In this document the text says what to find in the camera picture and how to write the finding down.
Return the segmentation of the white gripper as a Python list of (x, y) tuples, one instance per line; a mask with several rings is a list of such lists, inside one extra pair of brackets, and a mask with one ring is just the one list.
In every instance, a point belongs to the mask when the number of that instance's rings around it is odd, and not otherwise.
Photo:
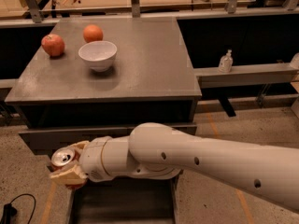
[(109, 140), (111, 137), (105, 136), (91, 142), (84, 140), (72, 144), (73, 148), (83, 149), (79, 158), (80, 166), (75, 165), (65, 171), (57, 170), (50, 174), (50, 179), (58, 185), (66, 186), (82, 185), (87, 181), (87, 176), (92, 182), (112, 180), (113, 177), (106, 171), (102, 159), (104, 147)]

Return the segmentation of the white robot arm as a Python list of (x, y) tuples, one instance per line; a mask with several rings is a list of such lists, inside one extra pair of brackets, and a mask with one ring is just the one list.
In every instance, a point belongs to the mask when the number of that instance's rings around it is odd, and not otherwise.
[(299, 150), (193, 136), (159, 123), (124, 137), (80, 141), (54, 152), (50, 179), (80, 188), (116, 177), (170, 179), (190, 170), (288, 210), (299, 210)]

